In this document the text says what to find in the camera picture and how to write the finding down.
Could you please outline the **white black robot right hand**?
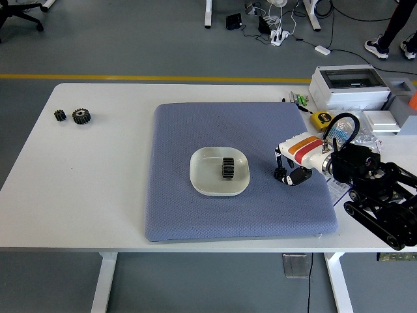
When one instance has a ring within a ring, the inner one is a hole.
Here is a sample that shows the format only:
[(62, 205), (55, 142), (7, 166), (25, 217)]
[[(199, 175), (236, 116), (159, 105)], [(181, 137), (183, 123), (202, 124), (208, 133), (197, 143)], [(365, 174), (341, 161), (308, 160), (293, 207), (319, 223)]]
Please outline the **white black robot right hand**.
[(312, 176), (312, 169), (323, 175), (331, 172), (332, 149), (317, 136), (301, 133), (275, 148), (277, 168), (274, 178), (282, 183), (295, 186)]

